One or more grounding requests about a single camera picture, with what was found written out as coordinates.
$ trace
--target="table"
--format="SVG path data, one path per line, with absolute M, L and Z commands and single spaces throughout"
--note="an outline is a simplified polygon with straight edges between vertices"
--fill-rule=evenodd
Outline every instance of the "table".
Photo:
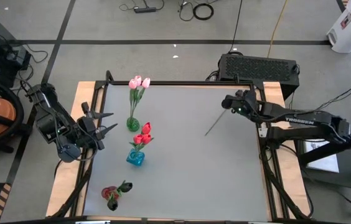
M 83 115 L 81 103 L 87 102 L 91 105 L 93 94 L 95 91 L 96 82 L 79 82 L 77 86 L 77 91 L 75 94 L 75 99 L 72 106 L 71 116 L 73 119 L 77 119 Z M 200 88 L 232 88 L 232 89 L 248 89 L 249 86 L 199 86 Z M 277 103 L 279 105 L 284 106 L 284 100 L 282 96 L 282 91 L 280 84 L 278 82 L 265 82 L 264 83 L 264 94 L 265 99 L 268 102 Z M 101 108 L 101 100 L 103 97 L 103 90 L 98 91 L 96 97 L 96 111 L 99 111 Z M 274 124 L 275 126 L 279 126 L 281 128 L 289 128 L 289 123 L 287 122 L 278 122 Z M 284 142 L 285 145 L 294 148 L 294 144 L 292 141 Z M 293 199 L 294 203 L 301 209 L 304 214 L 309 213 L 309 205 L 307 201 L 307 195 L 304 188 L 304 182 L 302 181 L 302 175 L 299 168 L 299 162 L 297 157 L 288 152 L 286 149 L 280 148 L 277 151 L 278 155 L 278 163 L 279 163 L 279 171 L 282 176 L 283 187 L 285 191 L 289 194 L 289 196 Z M 79 170 L 80 163 L 74 161 L 72 163 L 62 163 L 57 171 L 56 178 L 54 180 L 52 193 L 50 196 L 49 205 L 47 207 L 46 216 L 53 215 L 62 204 L 68 199 L 68 196 L 72 193 L 72 190 L 75 188 L 77 175 Z M 86 195 L 86 185 L 80 192 L 78 199 L 79 203 L 75 208 L 76 216 L 81 216 L 83 213 L 83 206 Z M 276 216 L 278 218 L 285 218 L 282 211 L 281 200 L 279 195 L 276 192 L 276 189 L 273 187 L 274 193 L 274 203 L 276 207 Z M 271 221 L 271 212 L 269 206 L 269 198 L 267 197 L 267 217 L 268 220 Z M 90 220 L 141 220 L 141 217 L 88 217 Z

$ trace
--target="wooden table frame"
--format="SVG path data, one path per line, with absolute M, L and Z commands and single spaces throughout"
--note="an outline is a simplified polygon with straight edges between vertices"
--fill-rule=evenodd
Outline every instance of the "wooden table frame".
M 72 106 L 71 116 L 73 119 L 77 119 L 83 116 L 81 103 L 87 102 L 92 110 L 102 112 L 103 105 L 105 104 L 106 87 L 107 81 L 96 81 L 96 82 L 79 82 L 75 99 Z M 127 82 L 112 82 L 114 85 L 126 85 Z M 177 85 L 183 87 L 194 87 L 194 88 L 232 88 L 232 89 L 252 89 L 252 84 L 246 83 L 242 85 L 235 85 L 235 83 L 211 83 L 211 82 L 153 82 L 152 85 Z M 266 82 L 264 83 L 264 90 L 256 90 L 258 96 L 263 96 L 263 101 L 277 103 L 284 107 L 284 100 L 280 84 L 278 82 Z M 289 123 L 278 122 L 274 124 L 281 128 L 289 128 Z M 284 142 L 285 145 L 290 146 L 294 149 L 292 141 Z M 278 149 L 273 154 L 272 163 L 270 164 L 276 177 L 282 183 L 285 191 L 292 198 L 294 203 L 301 209 L 304 214 L 309 213 L 309 206 L 307 201 L 307 195 L 302 181 L 302 175 L 299 168 L 299 162 L 297 157 L 288 152 L 285 149 Z M 76 183 L 81 179 L 83 174 L 87 171 L 90 166 L 90 161 L 80 163 L 77 161 L 71 163 L 62 163 L 58 170 L 54 180 L 52 193 L 50 196 L 49 205 L 47 208 L 46 216 L 51 216 L 59 210 L 63 203 L 68 199 L 76 186 Z M 277 190 L 274 186 L 267 181 L 264 177 L 262 168 L 263 183 L 267 186 L 267 217 L 268 220 L 274 220 L 275 218 L 293 218 L 290 215 L 290 211 L 286 207 L 283 200 L 280 199 Z M 78 200 L 73 204 L 73 207 L 68 211 L 66 216 L 82 216 L 85 196 L 87 194 L 88 184 L 82 188 Z M 89 220 L 141 220 L 141 218 L 131 217 L 88 217 Z M 149 218 L 148 220 L 163 220 L 156 218 Z

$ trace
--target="gray tabletop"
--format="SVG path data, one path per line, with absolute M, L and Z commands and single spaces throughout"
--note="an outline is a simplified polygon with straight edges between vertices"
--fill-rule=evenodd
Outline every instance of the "gray tabletop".
M 198 220 L 266 221 L 266 200 L 255 124 L 227 111 L 221 101 L 236 90 L 151 86 L 135 116 L 151 122 L 155 139 L 144 149 L 141 167 L 126 162 L 135 133 L 126 128 L 128 86 L 109 86 L 102 125 L 119 123 L 105 137 L 93 161 L 84 215 Z M 133 189 L 112 212 L 104 187 L 123 180 Z

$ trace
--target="tulip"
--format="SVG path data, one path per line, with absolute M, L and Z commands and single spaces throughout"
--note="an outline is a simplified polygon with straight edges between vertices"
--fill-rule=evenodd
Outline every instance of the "tulip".
M 150 134 L 144 134 L 143 139 L 141 140 L 144 145 L 150 143 L 152 140 L 152 137 Z
M 137 81 L 134 79 L 130 80 L 130 82 L 128 83 L 128 86 L 130 87 L 130 89 L 137 88 Z
M 143 87 L 144 88 L 148 88 L 150 83 L 151 83 L 151 79 L 150 78 L 145 78 L 144 81 L 143 81 Z
M 142 82 L 141 76 L 137 75 L 136 77 L 134 77 L 134 80 L 137 82 L 137 86 L 141 85 L 141 82 Z
M 151 124 L 148 122 L 142 128 L 143 134 L 149 134 L 151 132 Z
M 120 190 L 123 193 L 129 192 L 133 188 L 133 183 L 123 183 L 118 190 Z
M 140 144 L 142 139 L 143 139 L 143 135 L 142 134 L 137 134 L 137 135 L 134 136 L 134 143 L 135 144 Z
M 118 201 L 115 198 L 111 198 L 109 199 L 107 206 L 111 211 L 115 211 L 118 208 Z

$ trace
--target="yellow cable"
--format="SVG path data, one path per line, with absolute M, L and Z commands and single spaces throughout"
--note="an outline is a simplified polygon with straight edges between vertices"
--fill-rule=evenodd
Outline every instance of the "yellow cable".
M 276 32 L 276 29 L 278 28 L 278 24 L 279 24 L 279 22 L 280 22 L 280 20 L 282 18 L 283 11 L 285 10 L 285 6 L 286 6 L 287 3 L 288 3 L 288 0 L 285 0 L 285 2 L 283 3 L 282 11 L 281 11 L 281 13 L 280 13 L 280 15 L 278 17 L 278 21 L 276 21 L 274 32 L 273 32 L 273 35 L 271 36 L 271 42 L 269 43 L 269 49 L 268 49 L 267 58 L 269 57 L 269 53 L 271 52 L 271 47 L 273 46 L 275 32 Z

